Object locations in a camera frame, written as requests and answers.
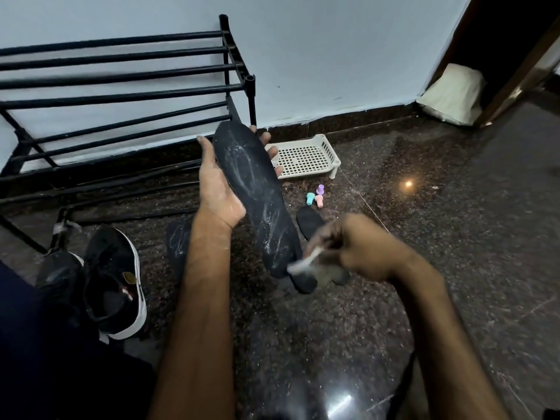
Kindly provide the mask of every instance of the white wall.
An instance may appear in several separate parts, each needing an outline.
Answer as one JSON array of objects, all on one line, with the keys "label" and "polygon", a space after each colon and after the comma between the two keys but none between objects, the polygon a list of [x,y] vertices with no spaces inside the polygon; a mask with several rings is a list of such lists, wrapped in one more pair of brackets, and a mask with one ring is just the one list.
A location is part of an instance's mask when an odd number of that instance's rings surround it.
[{"label": "white wall", "polygon": [[[256,75],[256,112],[259,126],[309,121],[337,113],[407,104],[419,95],[437,65],[452,31],[469,0],[2,0],[0,46],[20,46],[72,40],[168,34],[219,29],[218,15],[230,17],[234,38],[249,71]],[[209,46],[217,41],[167,44],[165,47]],[[150,46],[150,49],[161,49]],[[121,48],[104,49],[119,52]],[[221,55],[65,68],[78,71],[150,70],[162,65],[220,63]],[[0,73],[13,76],[58,74],[56,70]],[[129,91],[155,91],[179,86],[212,85],[223,74],[173,78],[143,83],[107,84],[61,89],[2,91],[1,99],[72,96]],[[131,104],[65,107],[15,111],[34,137],[121,121],[138,116],[183,109],[221,99],[201,96],[196,100],[167,99]],[[246,99],[234,96],[242,119],[248,122]],[[204,115],[190,116],[199,119]],[[165,126],[184,118],[161,121]],[[152,128],[134,127],[134,131]],[[210,133],[215,125],[187,132],[147,138],[134,144],[160,144],[163,140],[190,138]],[[108,136],[119,135],[113,131]],[[80,142],[103,138],[84,137]],[[15,138],[0,127],[0,149]],[[53,142],[47,149],[68,142]],[[130,150],[130,143],[93,149]],[[92,151],[81,153],[87,157]],[[75,161],[76,154],[59,160]],[[26,168],[38,167],[28,162]]]}]

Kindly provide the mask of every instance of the person's left hand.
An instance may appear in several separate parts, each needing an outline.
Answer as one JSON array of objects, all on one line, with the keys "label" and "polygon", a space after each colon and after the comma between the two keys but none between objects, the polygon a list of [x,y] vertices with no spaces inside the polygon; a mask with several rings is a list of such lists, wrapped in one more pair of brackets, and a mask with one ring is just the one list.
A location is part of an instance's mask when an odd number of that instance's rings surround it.
[{"label": "person's left hand", "polygon": [[[256,133],[256,126],[249,127],[251,131]],[[198,142],[202,146],[202,165],[200,166],[200,209],[210,211],[218,218],[222,219],[231,228],[234,228],[239,221],[245,216],[245,207],[241,200],[233,190],[231,190],[226,176],[216,163],[216,155],[214,154],[214,146],[203,136],[197,137]],[[270,133],[264,132],[260,136],[260,140],[264,146],[270,141]],[[278,153],[276,147],[268,150],[268,155],[272,159]],[[277,166],[276,176],[280,176],[284,168]]]}]

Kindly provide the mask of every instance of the white plastic tray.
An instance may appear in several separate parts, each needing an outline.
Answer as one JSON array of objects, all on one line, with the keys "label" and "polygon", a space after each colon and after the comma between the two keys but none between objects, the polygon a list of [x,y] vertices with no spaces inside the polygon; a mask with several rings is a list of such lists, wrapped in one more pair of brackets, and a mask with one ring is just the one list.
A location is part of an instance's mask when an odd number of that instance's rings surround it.
[{"label": "white plastic tray", "polygon": [[301,177],[304,175],[324,174],[330,172],[334,178],[340,166],[340,159],[334,153],[325,134],[313,138],[285,143],[267,144],[266,149],[276,146],[278,154],[272,158],[272,164],[282,165],[283,173],[278,178]]}]

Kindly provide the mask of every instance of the hand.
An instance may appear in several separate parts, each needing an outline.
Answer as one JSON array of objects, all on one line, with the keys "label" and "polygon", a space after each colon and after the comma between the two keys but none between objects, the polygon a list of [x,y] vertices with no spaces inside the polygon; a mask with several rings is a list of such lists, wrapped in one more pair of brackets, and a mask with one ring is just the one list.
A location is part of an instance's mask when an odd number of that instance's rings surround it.
[{"label": "hand", "polygon": [[319,262],[336,264],[372,281],[396,275],[416,253],[363,214],[345,214],[317,230],[305,248],[326,250]]},{"label": "hand", "polygon": [[[249,128],[256,133],[255,125],[251,125]],[[231,190],[226,176],[216,163],[212,143],[203,136],[199,136],[197,140],[202,146],[202,165],[199,171],[200,209],[210,211],[231,228],[234,228],[245,216],[245,207]],[[270,133],[262,133],[260,140],[266,146],[270,141]],[[276,147],[271,147],[268,150],[270,159],[277,153],[278,149]],[[276,176],[280,176],[283,170],[282,166],[277,166],[275,169]]]}]

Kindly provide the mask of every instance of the shoe insole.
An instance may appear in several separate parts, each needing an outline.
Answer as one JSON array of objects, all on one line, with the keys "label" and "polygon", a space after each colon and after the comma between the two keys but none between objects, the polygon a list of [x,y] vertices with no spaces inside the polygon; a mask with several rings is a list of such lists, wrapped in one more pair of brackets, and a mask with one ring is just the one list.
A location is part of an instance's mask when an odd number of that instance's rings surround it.
[{"label": "shoe insole", "polygon": [[[326,224],[321,218],[321,215],[319,215],[319,213],[311,206],[302,206],[298,209],[296,213],[296,221],[298,222],[297,225],[300,226],[300,231],[306,240],[311,239],[317,229]],[[350,281],[350,273],[345,271],[342,276],[338,276],[332,281],[343,286]]]},{"label": "shoe insole", "polygon": [[167,257],[178,281],[185,272],[186,254],[189,251],[190,230],[194,216],[173,221],[165,228]]},{"label": "shoe insole", "polygon": [[[273,277],[285,277],[288,264],[301,258],[302,250],[267,151],[248,127],[235,121],[218,126],[213,144],[220,168],[256,231],[265,268]],[[317,287],[317,280],[305,275],[292,276],[292,281],[305,293]]]}]

